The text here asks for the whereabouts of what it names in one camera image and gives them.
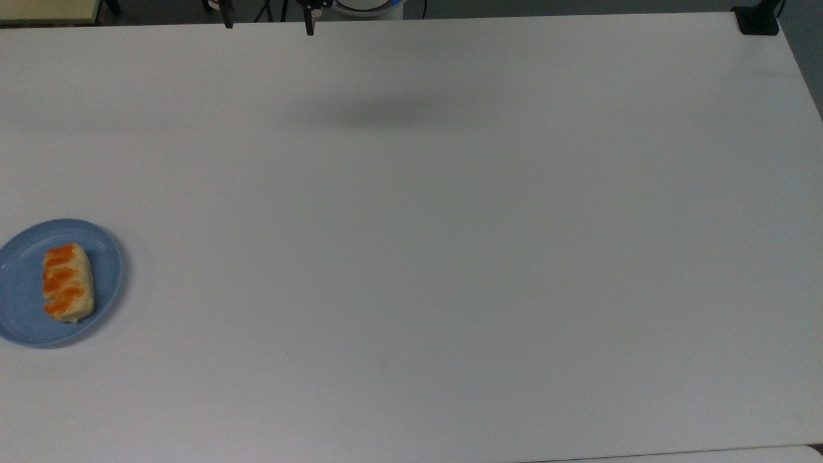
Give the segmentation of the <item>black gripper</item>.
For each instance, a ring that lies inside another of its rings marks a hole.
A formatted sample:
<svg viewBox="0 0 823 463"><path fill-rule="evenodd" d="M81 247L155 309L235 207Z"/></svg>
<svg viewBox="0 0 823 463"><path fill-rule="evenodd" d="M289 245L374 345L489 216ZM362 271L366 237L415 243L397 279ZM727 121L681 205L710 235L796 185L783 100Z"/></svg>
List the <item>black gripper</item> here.
<svg viewBox="0 0 823 463"><path fill-rule="evenodd" d="M297 0L303 8L303 18L305 18L305 29L308 36L314 36L316 28L316 10L331 8L332 0ZM221 18L227 29L234 27L234 6L230 0L221 0Z"/></svg>

